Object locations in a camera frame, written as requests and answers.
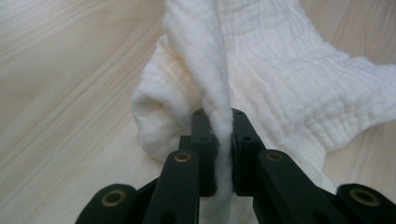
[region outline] muslin cloth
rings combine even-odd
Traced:
[[[396,65],[325,43],[298,0],[165,0],[163,29],[132,109],[143,149],[158,160],[190,133],[193,111],[208,115],[220,142],[218,192],[202,199],[200,223],[255,222],[251,204],[232,196],[231,107],[330,191],[326,153],[396,119]]]

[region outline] fabric fold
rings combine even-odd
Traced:
[[[331,191],[326,153],[396,119],[396,65],[324,42],[297,0],[166,0],[163,29],[132,109],[142,147],[157,160],[190,133],[192,112],[205,110],[220,142],[219,190],[202,201],[202,223],[255,219],[251,204],[231,203],[241,200],[231,199],[231,107]]]

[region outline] wooden floor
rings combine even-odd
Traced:
[[[396,63],[395,1],[303,6],[338,49]],[[0,2],[0,223],[74,223],[102,187],[140,188],[159,174],[130,98],[163,13],[161,0]],[[396,202],[395,134],[396,121],[359,134],[328,156],[326,173]]]

